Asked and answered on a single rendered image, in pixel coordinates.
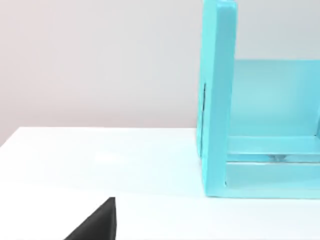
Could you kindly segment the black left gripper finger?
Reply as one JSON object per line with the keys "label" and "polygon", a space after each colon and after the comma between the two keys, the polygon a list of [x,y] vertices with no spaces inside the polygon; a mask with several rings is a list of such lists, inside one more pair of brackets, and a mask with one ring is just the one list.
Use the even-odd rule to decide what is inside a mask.
{"label": "black left gripper finger", "polygon": [[109,197],[64,240],[116,240],[116,198]]}

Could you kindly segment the light blue rack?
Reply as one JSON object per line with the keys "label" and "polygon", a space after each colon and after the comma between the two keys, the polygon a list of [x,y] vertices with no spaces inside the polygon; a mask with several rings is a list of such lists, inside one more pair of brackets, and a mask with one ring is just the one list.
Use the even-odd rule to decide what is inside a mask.
{"label": "light blue rack", "polygon": [[204,194],[320,199],[320,59],[236,59],[237,20],[235,0],[202,0]]}

